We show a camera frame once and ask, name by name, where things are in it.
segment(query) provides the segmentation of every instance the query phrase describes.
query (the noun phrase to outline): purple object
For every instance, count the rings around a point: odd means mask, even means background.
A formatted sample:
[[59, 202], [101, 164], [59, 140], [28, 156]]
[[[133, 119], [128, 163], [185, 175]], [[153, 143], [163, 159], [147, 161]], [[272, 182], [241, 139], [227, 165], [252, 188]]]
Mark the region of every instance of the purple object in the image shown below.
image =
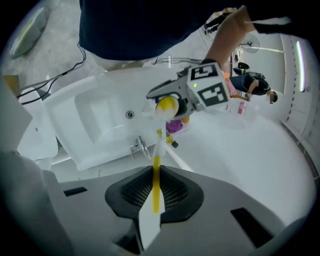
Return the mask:
[[180, 131], [183, 126], [184, 125], [181, 120], [172, 120], [172, 121], [166, 123], [165, 128], [168, 133], [174, 134], [174, 133]]

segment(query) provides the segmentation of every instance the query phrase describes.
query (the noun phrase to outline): light fixture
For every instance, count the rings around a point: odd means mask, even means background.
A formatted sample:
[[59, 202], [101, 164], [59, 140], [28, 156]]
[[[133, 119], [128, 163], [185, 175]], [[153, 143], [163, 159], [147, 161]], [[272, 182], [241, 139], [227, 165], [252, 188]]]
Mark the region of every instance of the light fixture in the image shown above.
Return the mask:
[[296, 42], [296, 48], [297, 48], [298, 59], [299, 59], [299, 75], [300, 75], [299, 88], [300, 88], [300, 92], [304, 92], [305, 91], [305, 64], [304, 64], [301, 45], [299, 41]]

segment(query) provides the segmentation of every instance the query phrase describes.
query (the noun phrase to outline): sink drain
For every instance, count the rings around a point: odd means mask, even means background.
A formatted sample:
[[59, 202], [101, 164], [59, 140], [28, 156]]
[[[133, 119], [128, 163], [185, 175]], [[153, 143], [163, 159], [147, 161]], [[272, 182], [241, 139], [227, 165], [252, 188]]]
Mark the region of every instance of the sink drain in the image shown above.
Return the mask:
[[135, 113], [131, 110], [129, 110], [125, 113], [125, 117], [128, 119], [132, 119], [132, 118], [134, 118], [134, 116], [135, 116]]

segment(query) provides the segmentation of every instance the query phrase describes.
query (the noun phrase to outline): black rectangular slot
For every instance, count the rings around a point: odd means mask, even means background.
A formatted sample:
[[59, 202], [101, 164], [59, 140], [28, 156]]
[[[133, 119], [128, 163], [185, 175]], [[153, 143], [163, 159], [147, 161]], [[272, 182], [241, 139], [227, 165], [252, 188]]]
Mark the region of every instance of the black rectangular slot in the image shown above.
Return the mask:
[[230, 212], [256, 248], [263, 246], [273, 238], [245, 208]]
[[83, 186], [81, 187], [76, 187], [73, 189], [69, 189], [69, 190], [65, 190], [63, 191], [66, 197], [70, 197], [70, 196], [74, 196], [76, 194], [80, 194], [82, 192], [86, 192], [88, 191], [86, 188], [84, 188]]

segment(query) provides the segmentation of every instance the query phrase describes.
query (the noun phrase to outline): faucet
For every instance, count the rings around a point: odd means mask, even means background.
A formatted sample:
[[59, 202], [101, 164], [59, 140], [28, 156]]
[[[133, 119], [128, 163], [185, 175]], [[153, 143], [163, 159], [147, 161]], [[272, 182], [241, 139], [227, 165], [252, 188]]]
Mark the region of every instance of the faucet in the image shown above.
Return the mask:
[[131, 151], [132, 159], [135, 159], [134, 153], [137, 151], [142, 151], [142, 153], [146, 159], [152, 159], [150, 152], [147, 148], [146, 142], [142, 136], [138, 136], [138, 138], [135, 139], [135, 144], [131, 145], [129, 148]]

